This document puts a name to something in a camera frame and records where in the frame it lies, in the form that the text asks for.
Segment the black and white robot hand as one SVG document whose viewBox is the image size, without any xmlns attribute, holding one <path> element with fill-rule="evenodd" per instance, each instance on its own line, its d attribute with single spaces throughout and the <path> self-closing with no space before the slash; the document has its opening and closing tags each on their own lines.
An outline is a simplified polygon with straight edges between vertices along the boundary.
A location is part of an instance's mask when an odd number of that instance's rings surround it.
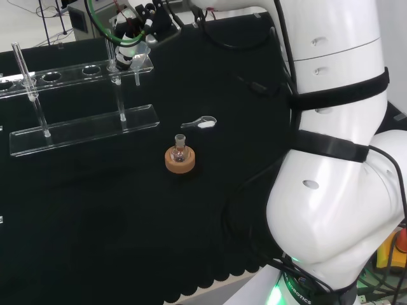
<svg viewBox="0 0 407 305">
<path fill-rule="evenodd" d="M 142 45 L 156 48 L 181 32 L 179 20 L 162 1 L 124 6 L 113 21 L 113 34 L 121 40 L 115 49 L 116 68 L 120 71 L 129 70 Z"/>
</svg>

